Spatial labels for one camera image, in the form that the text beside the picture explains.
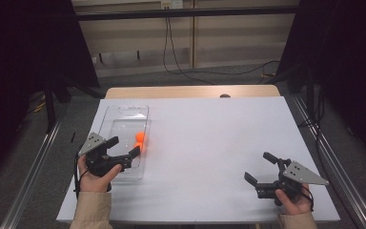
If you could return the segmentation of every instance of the black cable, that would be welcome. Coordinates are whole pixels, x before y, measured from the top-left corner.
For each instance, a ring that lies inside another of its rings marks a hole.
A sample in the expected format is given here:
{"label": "black cable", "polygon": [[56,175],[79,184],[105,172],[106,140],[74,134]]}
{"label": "black cable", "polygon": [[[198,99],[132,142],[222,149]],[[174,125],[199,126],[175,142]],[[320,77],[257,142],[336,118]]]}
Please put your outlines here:
{"label": "black cable", "polygon": [[36,97],[32,98],[29,103],[34,102],[37,98],[41,97],[42,95],[44,95],[44,93],[38,94]]}
{"label": "black cable", "polygon": [[296,126],[299,127],[306,127],[315,124],[315,119],[313,117],[308,117],[307,119],[303,120],[301,123],[297,124]]}
{"label": "black cable", "polygon": [[[167,47],[167,44],[168,44],[168,34],[170,35],[170,38],[171,38],[172,50],[173,50],[173,56],[174,56],[174,62],[176,63],[177,69],[180,70],[180,73],[173,73],[173,72],[169,71],[168,68],[166,67],[166,63],[165,63],[165,52],[166,52],[166,47]],[[197,81],[201,81],[201,82],[204,82],[204,83],[207,83],[207,84],[215,85],[214,83],[209,82],[207,80],[203,80],[203,79],[199,79],[199,78],[194,78],[194,77],[188,76],[185,73],[183,73],[183,71],[180,69],[180,66],[179,66],[179,64],[177,62],[176,53],[174,52],[174,43],[173,43],[173,39],[172,39],[171,19],[169,17],[166,18],[166,40],[165,40],[165,49],[163,51],[163,66],[164,66],[165,70],[168,73],[183,74],[184,76],[186,76],[187,78],[190,78],[192,80],[197,80]]]}
{"label": "black cable", "polygon": [[73,191],[76,194],[76,198],[79,198],[79,193],[81,191],[80,178],[82,178],[82,176],[85,175],[86,172],[88,172],[87,170],[80,178],[78,178],[78,159],[79,159],[79,151],[82,149],[82,146],[83,144],[76,151],[75,159],[73,161],[73,182],[75,184],[75,189]]}
{"label": "black cable", "polygon": [[304,193],[301,192],[301,195],[311,202],[311,212],[313,212],[314,211],[314,195],[312,195],[311,191],[309,189],[305,188],[304,186],[302,186],[302,188],[305,189],[310,195],[308,197],[307,195],[305,195]]}
{"label": "black cable", "polygon": [[35,110],[35,108],[33,108],[33,109],[29,110],[29,111],[26,111],[26,115],[34,112],[34,110]]}
{"label": "black cable", "polygon": [[[165,36],[165,48],[164,48],[164,51],[163,51],[163,66],[164,66],[165,70],[168,73],[172,73],[172,74],[183,74],[183,75],[185,75],[185,73],[213,73],[213,74],[223,74],[223,75],[241,75],[241,74],[245,74],[245,73],[252,73],[254,71],[257,71],[259,69],[262,69],[263,70],[263,75],[264,75],[264,67],[266,65],[271,64],[271,63],[279,63],[280,62],[278,60],[271,60],[271,61],[268,61],[268,62],[262,64],[259,67],[256,67],[254,69],[251,69],[251,70],[248,70],[248,71],[245,71],[245,72],[242,72],[242,73],[219,73],[219,72],[210,72],[210,71],[185,71],[185,72],[183,72],[180,69],[180,66],[178,65],[177,58],[176,58],[176,54],[175,54],[175,51],[174,51],[173,36],[172,36],[172,26],[171,26],[171,20],[170,20],[170,18],[167,18],[166,23],[167,23],[167,26],[166,26],[166,36]],[[180,73],[171,72],[166,67],[165,55],[166,55],[166,47],[167,47],[167,44],[168,44],[168,33],[169,33],[169,36],[170,36],[170,39],[171,39],[171,43],[172,43],[174,61],[176,63],[176,66],[177,66],[178,70],[180,71]],[[209,82],[209,81],[206,81],[206,80],[202,80],[202,79],[198,79],[198,78],[193,78],[193,77],[190,77],[190,76],[187,76],[187,75],[185,75],[185,76],[186,77],[189,77],[190,79],[200,80],[202,82],[206,82],[206,83],[209,83],[209,84],[213,84],[212,82]]]}
{"label": "black cable", "polygon": [[[319,89],[319,95],[318,95],[318,103],[317,103],[317,117],[318,119],[316,120],[316,123],[313,124],[315,125],[315,149],[316,149],[316,154],[317,157],[319,159],[320,164],[322,165],[322,170],[323,173],[325,174],[326,178],[328,179],[329,183],[332,183],[331,178],[328,175],[328,171],[326,170],[325,164],[323,163],[323,159],[322,156],[320,154],[320,150],[319,150],[319,141],[320,141],[320,136],[321,136],[321,129],[320,129],[320,121],[323,118],[325,109],[324,109],[324,96],[323,96],[323,92],[321,89]],[[339,192],[337,191],[336,187],[334,185],[332,185],[332,189],[335,192],[335,195],[337,196],[337,199],[340,200],[341,205],[343,206],[344,210],[346,211],[347,215],[349,216],[349,219],[352,221],[353,225],[355,226],[355,228],[359,228],[357,226],[356,221],[354,220],[354,218],[352,217],[352,214],[350,213],[350,211],[346,208],[346,204],[344,203],[343,199],[340,197]]]}

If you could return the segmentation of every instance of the hand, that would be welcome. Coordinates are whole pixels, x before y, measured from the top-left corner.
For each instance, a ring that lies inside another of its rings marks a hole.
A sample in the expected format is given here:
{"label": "hand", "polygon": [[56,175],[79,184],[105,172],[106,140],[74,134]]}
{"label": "hand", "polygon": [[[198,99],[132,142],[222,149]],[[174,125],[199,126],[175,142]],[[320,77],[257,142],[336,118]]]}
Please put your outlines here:
{"label": "hand", "polygon": [[[309,185],[303,183],[302,186],[302,193],[308,197],[307,189],[309,190]],[[275,190],[275,195],[285,207],[286,215],[300,215],[311,212],[311,202],[302,195],[298,195],[295,199],[290,200],[281,189]]]}
{"label": "hand", "polygon": [[121,165],[117,164],[112,167],[104,176],[97,177],[92,175],[86,168],[86,155],[79,157],[78,169],[79,174],[84,175],[80,178],[81,192],[94,192],[94,193],[106,193],[108,184],[118,175],[121,171]]}

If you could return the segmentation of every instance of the power outlet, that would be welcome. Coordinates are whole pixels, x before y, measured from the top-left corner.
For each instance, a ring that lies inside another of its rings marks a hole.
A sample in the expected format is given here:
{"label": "power outlet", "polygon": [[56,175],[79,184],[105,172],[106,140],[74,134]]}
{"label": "power outlet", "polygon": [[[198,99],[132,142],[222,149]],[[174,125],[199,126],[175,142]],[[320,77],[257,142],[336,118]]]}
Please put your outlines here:
{"label": "power outlet", "polygon": [[172,9],[183,9],[183,0],[172,0]]}
{"label": "power outlet", "polygon": [[172,0],[162,0],[160,1],[160,9],[169,10],[172,8]]}

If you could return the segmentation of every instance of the wall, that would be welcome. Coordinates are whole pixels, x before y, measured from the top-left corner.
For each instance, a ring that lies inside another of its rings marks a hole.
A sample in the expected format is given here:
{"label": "wall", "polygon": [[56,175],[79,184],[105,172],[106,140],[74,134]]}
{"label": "wall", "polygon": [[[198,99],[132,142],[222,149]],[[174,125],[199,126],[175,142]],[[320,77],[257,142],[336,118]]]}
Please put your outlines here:
{"label": "wall", "polygon": [[[208,9],[296,6],[298,0],[183,3],[185,9]],[[76,12],[160,9],[160,1],[153,0],[74,0],[73,4]],[[280,59],[293,19],[293,14],[171,18],[173,44],[176,50],[185,52],[179,62],[187,63],[188,68],[260,64]],[[84,21],[80,25],[92,56],[165,48],[166,19]]]}

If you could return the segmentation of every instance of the metal rail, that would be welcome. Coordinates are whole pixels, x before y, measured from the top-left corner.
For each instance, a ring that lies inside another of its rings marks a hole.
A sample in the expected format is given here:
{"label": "metal rail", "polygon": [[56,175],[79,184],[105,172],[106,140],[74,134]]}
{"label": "metal rail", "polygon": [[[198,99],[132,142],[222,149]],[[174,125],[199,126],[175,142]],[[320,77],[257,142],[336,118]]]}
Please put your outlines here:
{"label": "metal rail", "polygon": [[[294,96],[295,103],[302,114],[303,118],[305,120],[309,120],[308,112],[306,110],[306,105],[302,98],[299,95]],[[317,127],[315,124],[309,125],[311,134],[316,139],[317,134]],[[350,180],[349,176],[347,175],[346,171],[343,169],[343,166],[341,165],[340,161],[337,159],[337,156],[334,152],[334,150],[329,145],[328,141],[326,140],[323,133],[320,132],[320,137],[318,140],[319,149],[321,150],[322,154],[324,155],[326,161],[328,162],[329,166],[331,167],[332,171],[335,174],[335,177],[337,178],[337,181],[339,182],[340,186],[342,187],[344,193],[346,194],[346,197],[352,204],[354,210],[356,211],[356,214],[358,215],[358,218],[360,219],[360,222],[366,228],[366,202],[359,193],[359,191],[356,189],[355,185]]]}
{"label": "metal rail", "polygon": [[51,132],[46,134],[44,138],[43,144],[41,145],[37,156],[31,165],[28,175],[16,196],[13,204],[11,205],[9,211],[7,212],[3,223],[1,224],[1,229],[13,229],[16,228],[23,211],[26,208],[26,204],[31,196],[31,191],[36,182],[38,175],[41,171],[42,164],[46,160],[47,154],[51,149],[51,145],[55,140],[55,137],[58,133],[58,130],[62,124],[62,120],[64,119],[68,104],[64,105],[64,109],[62,110],[58,120],[55,125],[52,127]]}
{"label": "metal rail", "polygon": [[97,21],[139,18],[195,17],[195,16],[228,16],[228,15],[262,15],[289,13],[326,13],[322,7],[254,7],[254,8],[215,8],[215,9],[182,9],[182,10],[137,10],[110,12],[78,12],[76,14],[33,15],[33,19]]}

